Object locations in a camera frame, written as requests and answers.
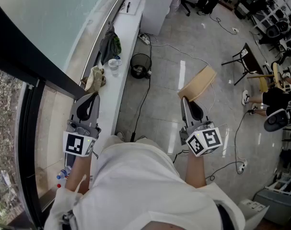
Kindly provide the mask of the person's right forearm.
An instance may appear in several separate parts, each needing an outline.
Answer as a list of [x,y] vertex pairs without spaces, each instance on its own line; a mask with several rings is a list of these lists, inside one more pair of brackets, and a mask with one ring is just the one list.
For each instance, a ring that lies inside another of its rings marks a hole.
[[196,157],[192,151],[188,153],[185,182],[194,188],[206,186],[204,158]]

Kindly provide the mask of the white open box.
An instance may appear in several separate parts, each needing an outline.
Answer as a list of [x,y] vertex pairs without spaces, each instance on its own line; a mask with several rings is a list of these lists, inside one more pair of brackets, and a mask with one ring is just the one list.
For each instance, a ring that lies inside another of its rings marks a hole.
[[269,209],[269,206],[264,206],[249,199],[242,200],[238,207],[245,218],[244,230],[255,230]]

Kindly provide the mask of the clear plastic bag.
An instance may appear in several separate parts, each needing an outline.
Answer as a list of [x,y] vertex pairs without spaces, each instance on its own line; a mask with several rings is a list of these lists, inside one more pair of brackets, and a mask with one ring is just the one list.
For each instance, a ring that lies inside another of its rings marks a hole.
[[179,9],[179,6],[181,4],[181,0],[172,0],[170,7],[169,7],[169,13],[167,14],[167,18],[173,17],[177,10]]

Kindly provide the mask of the black waste bin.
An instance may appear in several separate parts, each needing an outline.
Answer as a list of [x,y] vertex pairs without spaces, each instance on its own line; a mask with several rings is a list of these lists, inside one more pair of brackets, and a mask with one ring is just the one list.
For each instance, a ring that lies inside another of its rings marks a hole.
[[130,60],[130,73],[136,79],[149,79],[151,77],[151,58],[142,53],[132,56]]

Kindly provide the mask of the yellow round table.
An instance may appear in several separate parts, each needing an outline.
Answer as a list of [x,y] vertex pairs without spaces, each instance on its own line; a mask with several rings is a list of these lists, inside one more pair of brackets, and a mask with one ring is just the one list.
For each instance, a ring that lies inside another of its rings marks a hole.
[[252,76],[248,77],[248,79],[259,79],[259,88],[261,92],[267,92],[269,89],[273,87],[285,91],[285,87],[283,85],[283,80],[281,79],[278,66],[279,65],[276,62],[274,62],[272,74]]

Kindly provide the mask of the white tray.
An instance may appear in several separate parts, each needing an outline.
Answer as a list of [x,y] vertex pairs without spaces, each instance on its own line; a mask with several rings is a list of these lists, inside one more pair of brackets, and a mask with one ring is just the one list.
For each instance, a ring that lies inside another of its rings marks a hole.
[[[130,4],[129,11],[127,13],[126,9],[127,9],[128,2],[131,2],[131,4]],[[119,10],[119,13],[135,15],[135,13],[136,13],[136,11],[137,11],[137,9],[139,7],[140,2],[141,2],[141,0],[125,0],[123,5],[121,6],[121,8]]]

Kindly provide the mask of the dark plastic bag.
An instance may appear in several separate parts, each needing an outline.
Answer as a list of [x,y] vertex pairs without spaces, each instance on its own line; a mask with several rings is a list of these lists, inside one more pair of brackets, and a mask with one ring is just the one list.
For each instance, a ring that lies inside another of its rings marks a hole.
[[119,37],[115,33],[114,25],[112,22],[108,22],[108,29],[99,47],[101,64],[104,65],[109,60],[115,58],[121,51],[121,43]]

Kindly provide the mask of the black metal chair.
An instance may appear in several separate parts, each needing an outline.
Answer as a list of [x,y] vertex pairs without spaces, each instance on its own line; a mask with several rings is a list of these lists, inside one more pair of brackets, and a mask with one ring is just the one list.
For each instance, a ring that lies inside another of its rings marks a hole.
[[234,62],[239,62],[244,68],[242,77],[233,84],[234,86],[236,86],[247,74],[263,74],[260,64],[247,43],[245,43],[243,48],[233,56],[231,61],[222,63],[221,65],[224,66]]

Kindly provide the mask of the grey storage box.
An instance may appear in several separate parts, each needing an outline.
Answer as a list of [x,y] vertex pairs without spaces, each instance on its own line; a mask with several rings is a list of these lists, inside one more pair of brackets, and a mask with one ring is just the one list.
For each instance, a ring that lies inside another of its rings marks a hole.
[[286,225],[291,217],[291,196],[262,189],[254,196],[254,201],[269,207],[264,218],[278,225]]

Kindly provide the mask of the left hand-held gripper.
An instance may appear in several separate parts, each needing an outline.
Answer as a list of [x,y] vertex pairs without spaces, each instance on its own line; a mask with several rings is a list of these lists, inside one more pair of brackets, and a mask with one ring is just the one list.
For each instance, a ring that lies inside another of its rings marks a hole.
[[97,124],[100,96],[97,92],[77,100],[71,108],[71,119],[63,132],[63,152],[79,157],[88,157],[94,148],[101,129]]

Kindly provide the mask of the beige cloth bag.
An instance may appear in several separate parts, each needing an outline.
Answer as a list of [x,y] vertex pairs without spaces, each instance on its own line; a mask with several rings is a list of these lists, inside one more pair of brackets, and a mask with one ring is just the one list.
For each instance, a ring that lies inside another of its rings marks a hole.
[[104,69],[94,66],[90,70],[90,75],[81,79],[81,83],[85,86],[84,90],[87,93],[99,92],[100,88],[105,86],[106,77]]

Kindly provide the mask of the white cabinet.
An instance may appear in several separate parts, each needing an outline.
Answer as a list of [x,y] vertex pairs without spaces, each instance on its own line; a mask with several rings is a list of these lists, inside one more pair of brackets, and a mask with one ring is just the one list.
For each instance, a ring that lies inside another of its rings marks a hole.
[[168,14],[172,0],[145,0],[140,29],[157,36]]

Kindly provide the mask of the black office chair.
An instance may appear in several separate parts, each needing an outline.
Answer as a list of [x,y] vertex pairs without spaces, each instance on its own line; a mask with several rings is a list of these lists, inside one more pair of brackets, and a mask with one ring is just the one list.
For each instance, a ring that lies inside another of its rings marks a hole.
[[260,45],[263,44],[276,44],[281,39],[291,38],[291,26],[286,21],[278,21],[274,25],[267,28],[266,33],[258,41]]

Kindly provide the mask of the clear plastic cup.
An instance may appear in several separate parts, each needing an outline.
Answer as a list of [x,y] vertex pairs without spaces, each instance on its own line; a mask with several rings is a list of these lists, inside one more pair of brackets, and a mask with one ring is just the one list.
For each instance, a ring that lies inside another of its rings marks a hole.
[[119,66],[122,65],[122,60],[113,58],[108,61],[109,68],[111,69],[111,73],[113,76],[118,76],[119,75]]

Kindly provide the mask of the tan plastic container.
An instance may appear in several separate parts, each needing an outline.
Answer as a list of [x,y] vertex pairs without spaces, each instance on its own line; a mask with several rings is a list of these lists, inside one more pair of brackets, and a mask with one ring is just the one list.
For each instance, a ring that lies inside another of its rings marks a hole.
[[189,102],[196,100],[214,81],[217,72],[207,65],[179,92],[180,99],[186,97]]

